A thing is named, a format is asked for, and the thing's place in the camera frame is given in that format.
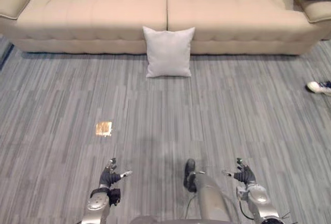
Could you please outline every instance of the black cable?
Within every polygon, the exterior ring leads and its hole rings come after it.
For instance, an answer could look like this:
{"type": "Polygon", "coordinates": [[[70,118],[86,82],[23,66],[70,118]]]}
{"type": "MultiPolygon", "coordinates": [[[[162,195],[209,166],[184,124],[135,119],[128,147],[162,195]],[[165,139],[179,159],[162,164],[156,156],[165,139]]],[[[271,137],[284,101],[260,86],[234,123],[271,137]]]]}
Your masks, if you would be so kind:
{"type": "Polygon", "coordinates": [[[242,211],[242,214],[243,214],[247,219],[254,220],[254,218],[251,218],[251,217],[248,217],[247,215],[245,215],[245,213],[244,213],[244,211],[243,211],[243,208],[242,208],[242,202],[241,202],[241,200],[239,200],[239,206],[240,206],[240,210],[242,211]]]}
{"type": "Polygon", "coordinates": [[[188,209],[190,207],[191,201],[197,196],[197,194],[194,194],[193,197],[191,197],[191,199],[188,201],[187,207],[186,207],[186,214],[185,214],[185,219],[187,218],[187,214],[188,214],[188,209]]]}

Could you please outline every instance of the gray carpet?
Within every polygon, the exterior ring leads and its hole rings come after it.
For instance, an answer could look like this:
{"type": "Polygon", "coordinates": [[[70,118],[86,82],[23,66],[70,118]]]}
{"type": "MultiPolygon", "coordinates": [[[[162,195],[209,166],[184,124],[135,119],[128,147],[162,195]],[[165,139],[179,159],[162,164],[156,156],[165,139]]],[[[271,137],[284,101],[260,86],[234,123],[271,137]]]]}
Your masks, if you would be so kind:
{"type": "Polygon", "coordinates": [[[330,58],[328,41],[300,57],[193,56],[191,78],[146,79],[145,55],[14,48],[0,72],[1,223],[76,223],[113,156],[134,174],[118,183],[108,223],[180,218],[189,157],[236,208],[239,183],[221,170],[243,157],[279,212],[291,211],[287,223],[329,223],[331,98],[304,85],[331,78],[330,58]],[[112,137],[96,137],[107,120],[112,137]]]}

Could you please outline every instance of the white pillow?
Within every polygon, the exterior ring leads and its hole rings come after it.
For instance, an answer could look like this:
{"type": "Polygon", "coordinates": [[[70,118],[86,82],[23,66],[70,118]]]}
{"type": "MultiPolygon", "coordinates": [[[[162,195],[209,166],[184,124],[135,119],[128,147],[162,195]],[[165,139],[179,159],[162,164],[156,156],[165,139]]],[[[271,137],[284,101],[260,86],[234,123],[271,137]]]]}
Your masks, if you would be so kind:
{"type": "Polygon", "coordinates": [[[147,42],[147,78],[159,76],[190,77],[191,40],[195,27],[187,30],[155,31],[143,27],[147,42]]]}

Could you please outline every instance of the floor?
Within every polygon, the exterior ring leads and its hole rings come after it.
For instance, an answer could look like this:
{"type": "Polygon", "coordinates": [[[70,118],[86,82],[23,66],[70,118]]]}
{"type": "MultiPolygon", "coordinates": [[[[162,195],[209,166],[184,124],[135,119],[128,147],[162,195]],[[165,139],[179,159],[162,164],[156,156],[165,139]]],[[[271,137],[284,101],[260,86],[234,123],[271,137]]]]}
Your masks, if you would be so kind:
{"type": "MultiPolygon", "coordinates": [[[[252,223],[235,214],[239,183],[221,174],[236,157],[291,212],[288,224],[329,223],[331,98],[304,85],[330,79],[330,58],[329,41],[299,57],[193,56],[191,78],[147,79],[145,55],[14,47],[0,71],[1,223],[75,224],[111,157],[133,175],[118,183],[108,223],[183,218],[189,157],[234,204],[234,223],[252,223]],[[95,136],[108,120],[112,136],[95,136]]],[[[199,218],[197,200],[189,218],[199,218]]]]}

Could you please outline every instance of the sofa seat cushion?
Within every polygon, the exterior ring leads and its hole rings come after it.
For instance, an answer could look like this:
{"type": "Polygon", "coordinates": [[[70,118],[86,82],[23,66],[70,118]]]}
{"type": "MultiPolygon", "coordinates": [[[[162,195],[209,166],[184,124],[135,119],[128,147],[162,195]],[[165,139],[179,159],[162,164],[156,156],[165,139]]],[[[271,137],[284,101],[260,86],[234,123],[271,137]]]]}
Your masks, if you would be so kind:
{"type": "Polygon", "coordinates": [[[144,40],[142,26],[167,29],[167,0],[31,0],[15,39],[144,40]]]}
{"type": "MultiPolygon", "coordinates": [[[[276,48],[285,42],[316,40],[321,31],[308,23],[302,10],[294,9],[293,0],[168,0],[168,30],[190,27],[196,28],[193,53],[203,52],[195,44],[208,41],[276,48]]],[[[245,47],[241,50],[250,53],[245,47]]],[[[218,52],[227,51],[225,47],[218,52]]]]}

